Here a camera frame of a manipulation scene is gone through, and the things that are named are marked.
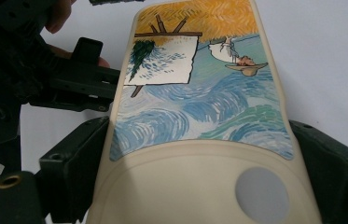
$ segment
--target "black metal bracket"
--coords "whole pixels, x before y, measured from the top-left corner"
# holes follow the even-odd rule
[[[296,121],[290,121],[311,179],[324,223],[348,224],[348,147]]]
[[[100,41],[81,37],[70,60],[53,56],[56,63],[44,65],[54,68],[48,84],[40,95],[30,98],[29,103],[77,112],[107,111],[115,97],[120,72],[96,65],[102,47]]]
[[[81,221],[92,202],[108,121],[81,124],[40,159],[36,175],[0,176],[0,223],[44,223],[47,214],[53,222]]]

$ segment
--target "hand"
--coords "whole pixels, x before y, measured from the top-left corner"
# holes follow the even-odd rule
[[[52,7],[51,17],[46,24],[46,29],[52,34],[57,33],[63,27],[63,24],[69,18],[72,12],[72,4],[76,0],[58,0],[56,4]],[[71,52],[64,49],[59,49],[54,46],[50,46],[51,51],[58,57],[70,59],[72,56]],[[98,65],[102,67],[110,67],[109,63],[103,59],[99,58]]]
[[[63,24],[69,18],[72,12],[72,4],[76,0],[58,0],[54,6],[52,6],[51,16],[48,23],[46,24],[46,29],[55,34],[63,27]]]

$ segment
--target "round opening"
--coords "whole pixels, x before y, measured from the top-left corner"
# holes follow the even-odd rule
[[[257,223],[282,223],[289,211],[286,187],[268,169],[256,167],[243,172],[235,193],[240,207]]]
[[[0,189],[12,188],[21,182],[21,177],[19,175],[11,175],[0,181]]]
[[[11,115],[6,106],[1,105],[0,106],[0,120],[4,122],[9,122],[11,121]]]
[[[55,160],[55,161],[60,161],[63,157],[58,154],[58,153],[55,153],[55,154],[52,154],[51,156],[49,156],[52,160]]]
[[[30,8],[31,5],[29,5],[29,3],[27,2],[22,2],[22,5],[25,7],[25,8]]]
[[[8,16],[9,16],[10,18],[12,18],[12,19],[16,19],[16,18],[17,18],[16,13],[14,13],[14,12],[9,12],[9,13],[8,13]]]

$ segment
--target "painted canvas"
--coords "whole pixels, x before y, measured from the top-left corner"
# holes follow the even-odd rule
[[[293,159],[248,0],[148,7],[136,18],[110,160],[158,144],[215,139]]]

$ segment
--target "white surface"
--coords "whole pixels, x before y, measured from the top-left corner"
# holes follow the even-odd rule
[[[81,36],[104,42],[102,56],[121,68],[132,19],[146,0],[92,7],[74,4],[71,18],[46,41],[73,50]],[[257,0],[272,55],[287,99],[290,119],[329,134],[348,146],[348,1]],[[23,169],[36,172],[37,160],[81,122],[101,114],[24,106],[21,111]]]

